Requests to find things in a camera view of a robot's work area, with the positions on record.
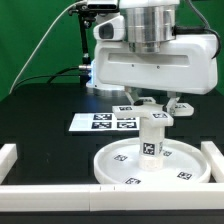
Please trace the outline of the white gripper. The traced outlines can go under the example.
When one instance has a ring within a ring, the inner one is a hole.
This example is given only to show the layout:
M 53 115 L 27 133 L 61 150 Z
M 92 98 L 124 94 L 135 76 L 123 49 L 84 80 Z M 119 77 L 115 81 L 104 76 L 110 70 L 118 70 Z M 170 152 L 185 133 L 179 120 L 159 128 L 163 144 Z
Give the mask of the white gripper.
M 216 42 L 211 34 L 177 35 L 152 54 L 133 53 L 125 42 L 101 42 L 95 48 L 96 76 L 103 84 L 127 86 L 134 106 L 143 104 L 137 88 L 169 91 L 166 111 L 174 115 L 180 93 L 206 94 L 217 85 Z

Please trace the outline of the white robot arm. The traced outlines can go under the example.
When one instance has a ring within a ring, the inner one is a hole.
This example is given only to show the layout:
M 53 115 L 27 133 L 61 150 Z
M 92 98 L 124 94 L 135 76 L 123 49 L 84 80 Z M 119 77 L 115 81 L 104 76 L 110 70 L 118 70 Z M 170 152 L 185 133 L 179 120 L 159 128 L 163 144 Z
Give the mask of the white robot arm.
M 90 86 L 100 92 L 125 91 L 132 103 L 136 88 L 168 93 L 166 111 L 189 116 L 182 93 L 206 94 L 217 85 L 218 34 L 207 27 L 175 25 L 180 0 L 87 0 L 96 14 L 97 41 Z

